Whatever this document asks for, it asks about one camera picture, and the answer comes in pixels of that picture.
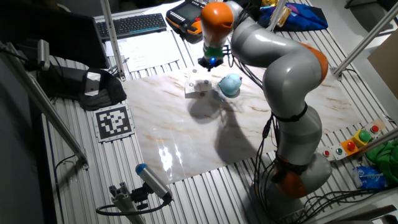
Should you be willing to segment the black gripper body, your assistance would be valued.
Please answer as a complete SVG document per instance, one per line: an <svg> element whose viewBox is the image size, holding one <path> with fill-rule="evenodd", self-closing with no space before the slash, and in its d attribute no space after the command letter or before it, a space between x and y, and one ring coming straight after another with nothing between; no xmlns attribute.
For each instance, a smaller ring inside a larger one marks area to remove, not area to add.
<svg viewBox="0 0 398 224"><path fill-rule="evenodd" d="M209 69L212 66L218 67L223 63L223 57L202 57L198 59L198 64L201 65L203 68L209 67Z"/></svg>

